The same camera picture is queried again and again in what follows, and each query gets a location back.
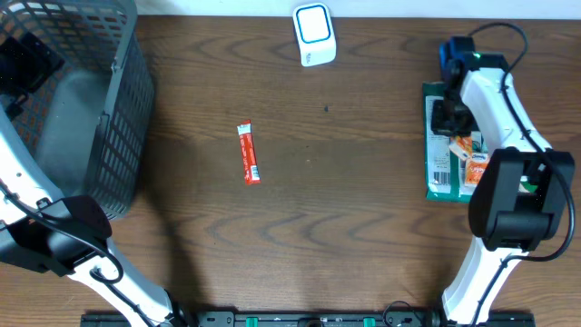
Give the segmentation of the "orange white tissue pack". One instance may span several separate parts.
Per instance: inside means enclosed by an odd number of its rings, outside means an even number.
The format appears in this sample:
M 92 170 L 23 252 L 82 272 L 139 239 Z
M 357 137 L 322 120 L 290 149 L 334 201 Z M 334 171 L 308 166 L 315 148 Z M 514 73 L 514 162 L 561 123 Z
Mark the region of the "orange white tissue pack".
M 476 187 L 480 182 L 489 162 L 488 154 L 473 153 L 466 160 L 464 183 Z

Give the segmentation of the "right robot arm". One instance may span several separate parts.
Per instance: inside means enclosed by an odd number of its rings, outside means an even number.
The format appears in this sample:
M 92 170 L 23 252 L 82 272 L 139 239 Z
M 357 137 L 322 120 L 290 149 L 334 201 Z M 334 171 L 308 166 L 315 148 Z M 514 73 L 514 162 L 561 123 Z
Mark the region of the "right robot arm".
M 443 97 L 432 106 L 429 129 L 444 136 L 479 130 L 489 155 L 468 203 L 471 245 L 442 294 L 448 323 L 478 326 L 516 265 L 536 260 L 532 251 L 555 235 L 563 213 L 575 215 L 575 161 L 532 124 L 502 54 L 477 51 L 472 36 L 453 36 L 439 60 Z

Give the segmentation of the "green 3M package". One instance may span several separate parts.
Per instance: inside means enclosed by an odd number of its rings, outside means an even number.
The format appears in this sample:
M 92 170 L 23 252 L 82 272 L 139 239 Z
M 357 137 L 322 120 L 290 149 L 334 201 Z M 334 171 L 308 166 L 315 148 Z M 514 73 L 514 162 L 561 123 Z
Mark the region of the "green 3M package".
M 466 162 L 449 150 L 450 139 L 431 130 L 433 104 L 443 99 L 442 83 L 424 83 L 423 123 L 425 127 L 426 198 L 430 201 L 468 203 L 476 186 L 466 184 Z

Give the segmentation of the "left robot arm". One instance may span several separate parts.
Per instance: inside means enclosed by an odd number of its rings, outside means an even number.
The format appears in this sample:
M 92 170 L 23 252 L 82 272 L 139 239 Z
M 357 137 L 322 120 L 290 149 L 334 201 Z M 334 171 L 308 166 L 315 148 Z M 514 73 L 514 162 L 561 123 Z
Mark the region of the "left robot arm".
M 193 326 L 113 242 L 154 90 L 133 34 L 26 32 L 1 45 L 1 259 L 100 294 L 132 326 Z

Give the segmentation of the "red snack packet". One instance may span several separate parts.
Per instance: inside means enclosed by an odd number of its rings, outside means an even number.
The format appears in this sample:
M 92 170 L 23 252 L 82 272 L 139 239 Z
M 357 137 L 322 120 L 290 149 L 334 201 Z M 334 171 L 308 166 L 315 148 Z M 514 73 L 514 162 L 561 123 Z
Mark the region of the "red snack packet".
M 244 180 L 248 185 L 261 182 L 257 159 L 251 132 L 251 120 L 241 122 L 237 126 L 241 145 L 241 157 L 244 169 Z

